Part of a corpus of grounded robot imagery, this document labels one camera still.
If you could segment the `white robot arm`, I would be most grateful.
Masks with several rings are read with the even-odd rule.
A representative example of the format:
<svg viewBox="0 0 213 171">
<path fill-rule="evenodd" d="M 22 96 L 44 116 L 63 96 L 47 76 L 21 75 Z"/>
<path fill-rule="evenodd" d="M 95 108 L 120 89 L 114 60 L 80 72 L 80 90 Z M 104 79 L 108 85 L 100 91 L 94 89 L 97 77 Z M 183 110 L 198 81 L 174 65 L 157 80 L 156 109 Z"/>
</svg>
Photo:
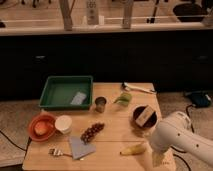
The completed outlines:
<svg viewBox="0 0 213 171">
<path fill-rule="evenodd" d="M 176 146 L 213 167 L 213 140 L 192 133 L 190 126 L 190 118 L 180 111 L 161 119 L 149 138 L 152 150 L 163 154 Z"/>
</svg>

